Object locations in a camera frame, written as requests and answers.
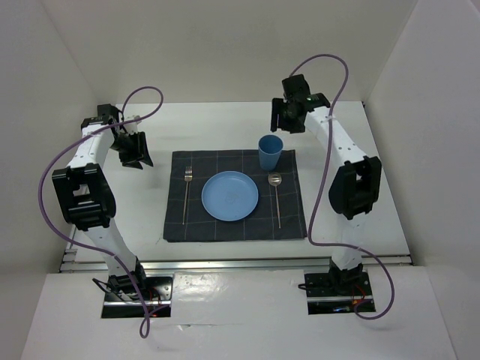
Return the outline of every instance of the blue cup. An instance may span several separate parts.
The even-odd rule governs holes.
[[[265,171],[272,171],[277,166],[283,148],[284,142],[278,136],[265,135],[260,139],[258,142],[260,167]]]

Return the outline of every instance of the silverware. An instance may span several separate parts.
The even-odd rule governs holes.
[[[272,172],[268,174],[268,183],[275,188],[275,197],[277,198],[277,216],[278,216],[278,229],[281,229],[280,224],[280,206],[278,205],[278,191],[277,186],[282,183],[282,175],[278,172]]]
[[[185,185],[185,200],[183,202],[183,221],[181,222],[183,225],[185,225],[185,212],[187,211],[187,198],[188,198],[188,188],[189,188],[188,185],[190,184],[193,178],[194,176],[192,174],[192,166],[186,166],[184,179],[187,184]]]

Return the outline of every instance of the white floor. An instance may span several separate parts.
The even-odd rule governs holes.
[[[127,107],[126,115],[144,115],[154,108],[154,104],[133,104]],[[270,112],[270,103],[168,103],[157,115],[139,126],[141,131],[146,132],[153,168],[144,166],[143,171],[124,168],[118,154],[109,152],[103,171],[115,195],[116,223],[127,246],[140,260],[273,259],[330,255],[331,249],[312,247],[305,239],[185,244],[170,244],[163,240],[172,152],[256,149],[258,139],[269,133]],[[361,149],[370,156],[378,154],[362,103],[340,102],[335,115]],[[297,151],[308,224],[326,153],[311,133],[276,134],[283,139],[285,149]],[[337,216],[327,196],[324,196],[316,217],[314,238],[318,242],[337,241],[339,231]],[[81,232],[77,232],[76,240],[90,244]],[[363,246],[379,255],[410,253],[384,175],[379,200],[365,226]],[[76,261],[101,261],[101,257],[95,252],[79,249]]]
[[[396,301],[374,321],[352,313],[308,316],[297,288],[301,270],[177,273],[172,317],[153,319],[146,340],[141,319],[100,318],[103,293],[94,274],[50,274],[22,360],[455,359],[425,269],[389,268]],[[389,284],[380,268],[369,273],[382,310]]]

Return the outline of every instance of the spoon handle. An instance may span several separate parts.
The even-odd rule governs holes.
[[[276,186],[275,186],[275,197],[277,198],[278,229],[281,229],[282,226],[280,224],[280,206],[278,205],[278,191]]]

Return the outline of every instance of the dark gray placemat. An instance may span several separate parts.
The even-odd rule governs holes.
[[[193,180],[190,183],[186,221],[182,225],[186,166],[192,166]],[[203,186],[213,175],[223,171],[244,173],[258,187],[259,202],[243,220],[215,220],[203,208]],[[307,236],[307,226],[295,150],[282,152],[275,172],[282,175],[282,183],[277,188],[281,229],[278,229],[275,189],[269,184],[269,173],[260,168],[258,150],[173,152],[163,238],[168,242],[303,239]]]

